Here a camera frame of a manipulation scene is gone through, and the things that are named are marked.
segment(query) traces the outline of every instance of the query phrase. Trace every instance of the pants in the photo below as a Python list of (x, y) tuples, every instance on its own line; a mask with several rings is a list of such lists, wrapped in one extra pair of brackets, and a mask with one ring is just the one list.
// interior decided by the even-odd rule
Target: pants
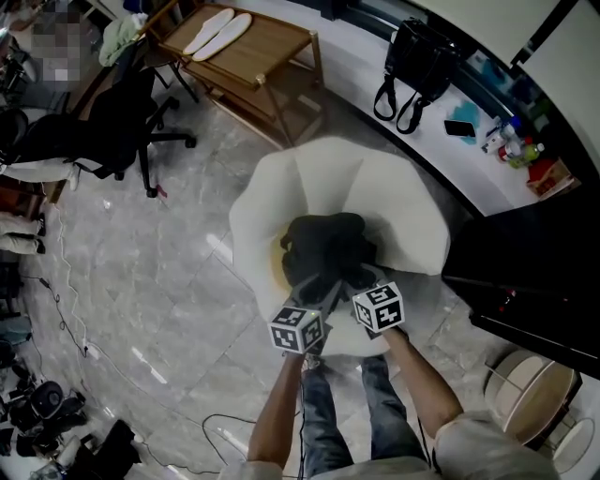
[(62, 158), (49, 158), (48, 160), (13, 163), (8, 165), (3, 174), (32, 184), (38, 182), (58, 182), (68, 179), (76, 169), (72, 163), (63, 163)]
[(21, 238), (11, 233), (35, 235), (39, 231), (39, 223), (23, 217), (16, 217), (8, 212), (0, 212), (0, 250), (28, 255), (36, 253), (38, 242), (29, 238)]
[[(425, 460), (421, 444), (406, 421), (406, 408), (389, 382), (385, 359), (382, 356), (365, 358), (361, 367), (371, 421), (371, 459), (417, 457)], [(307, 370), (303, 388), (306, 476), (311, 478), (353, 465), (348, 446), (338, 430), (334, 400), (323, 370)]]

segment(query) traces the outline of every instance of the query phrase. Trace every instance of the black handbag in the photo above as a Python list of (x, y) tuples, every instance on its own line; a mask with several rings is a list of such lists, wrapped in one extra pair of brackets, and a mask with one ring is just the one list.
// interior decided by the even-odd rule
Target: black handbag
[[(398, 107), (394, 79), (399, 79), (409, 85), (414, 94), (400, 109), (396, 129), (400, 133), (413, 133), (421, 121), (423, 109), (448, 88), (459, 60), (460, 50), (449, 38), (416, 19), (401, 23), (387, 51), (383, 85), (375, 96), (373, 113), (380, 120), (392, 120), (396, 116)], [(377, 111), (377, 103), (384, 93), (392, 108), (391, 115), (382, 115)], [(421, 97), (414, 103), (411, 122), (408, 128), (400, 129), (398, 122), (417, 93)]]

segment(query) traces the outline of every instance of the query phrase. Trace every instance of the black cabinet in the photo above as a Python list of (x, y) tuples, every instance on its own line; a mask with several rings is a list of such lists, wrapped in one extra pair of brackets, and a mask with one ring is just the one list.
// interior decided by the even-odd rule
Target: black cabinet
[(580, 187), (467, 223), (442, 278), (472, 324), (600, 379), (597, 192)]

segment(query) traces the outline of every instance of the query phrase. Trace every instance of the white countertop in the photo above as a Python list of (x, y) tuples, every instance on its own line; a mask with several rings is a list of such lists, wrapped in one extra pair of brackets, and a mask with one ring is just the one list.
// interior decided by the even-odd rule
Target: white countertop
[[(325, 86), (375, 118), (373, 100), (383, 82), (386, 41), (349, 23), (330, 22), (322, 18), (319, 11), (292, 2), (226, 0), (225, 3), (317, 30)], [(408, 85), (396, 81), (398, 108), (412, 94)], [(527, 169), (515, 170), (501, 164), (478, 146), (493, 125), (483, 110), (479, 109), (477, 144), (468, 145), (460, 138), (446, 135), (443, 120), (463, 100), (470, 101), (451, 85), (442, 97), (423, 110), (421, 123), (411, 135), (397, 133), (395, 121), (380, 123), (425, 158), (485, 216), (537, 202), (537, 197), (525, 185)], [(410, 115), (411, 112), (407, 112), (405, 118), (408, 120)]]

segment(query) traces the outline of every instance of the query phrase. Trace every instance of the small box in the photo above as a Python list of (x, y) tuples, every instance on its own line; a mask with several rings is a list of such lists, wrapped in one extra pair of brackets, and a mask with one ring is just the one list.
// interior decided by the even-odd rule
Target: small box
[(281, 350), (304, 353), (323, 338), (323, 323), (319, 310), (283, 307), (269, 322), (273, 345)]
[(404, 323), (404, 304), (395, 282), (359, 293), (352, 298), (356, 320), (371, 332)]

